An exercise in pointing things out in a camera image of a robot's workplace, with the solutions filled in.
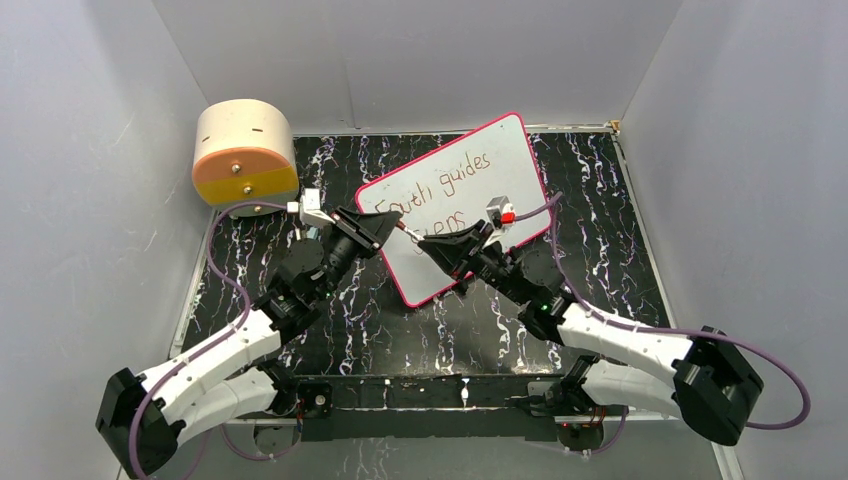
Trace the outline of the white whiteboard marker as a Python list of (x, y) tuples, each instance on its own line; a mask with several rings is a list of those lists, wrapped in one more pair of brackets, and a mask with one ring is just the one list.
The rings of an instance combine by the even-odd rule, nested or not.
[(418, 233), (416, 233), (413, 229), (408, 227), (403, 221), (399, 220), (396, 224), (396, 227), (401, 230), (404, 234), (406, 234), (413, 243), (417, 244), (422, 241), (424, 237)]

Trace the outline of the pink framed whiteboard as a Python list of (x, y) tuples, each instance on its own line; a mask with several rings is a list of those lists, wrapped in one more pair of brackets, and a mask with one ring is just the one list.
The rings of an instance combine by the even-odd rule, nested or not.
[[(365, 213), (396, 210), (418, 235), (452, 233), (487, 219), (499, 196), (516, 216), (548, 201), (522, 117), (510, 112), (360, 187), (355, 202)], [(517, 222), (500, 239), (504, 250), (547, 232), (547, 212)], [(395, 230), (381, 250), (405, 305), (418, 307), (454, 281), (405, 233)]]

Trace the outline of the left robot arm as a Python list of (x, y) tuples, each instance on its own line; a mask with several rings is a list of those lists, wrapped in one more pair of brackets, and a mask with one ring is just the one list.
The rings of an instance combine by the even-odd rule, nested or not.
[(337, 208), (313, 236), (291, 242), (264, 294), (245, 296), (234, 322), (160, 365), (113, 374), (95, 427), (125, 472), (146, 479), (193, 436), (235, 417), (293, 412), (297, 387), (264, 356), (310, 328), (345, 275), (380, 251), (401, 218)]

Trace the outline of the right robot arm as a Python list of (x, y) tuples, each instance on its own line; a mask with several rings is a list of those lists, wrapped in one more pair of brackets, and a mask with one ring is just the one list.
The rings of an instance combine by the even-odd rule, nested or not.
[(534, 337), (595, 354), (560, 384), (571, 411), (633, 406), (679, 418), (714, 443), (738, 443), (764, 384), (728, 337), (710, 327), (662, 333), (585, 306), (566, 290), (551, 255), (505, 251), (494, 233), (480, 220), (459, 232), (427, 235), (417, 246), (458, 283), (472, 274), (520, 306), (519, 319)]

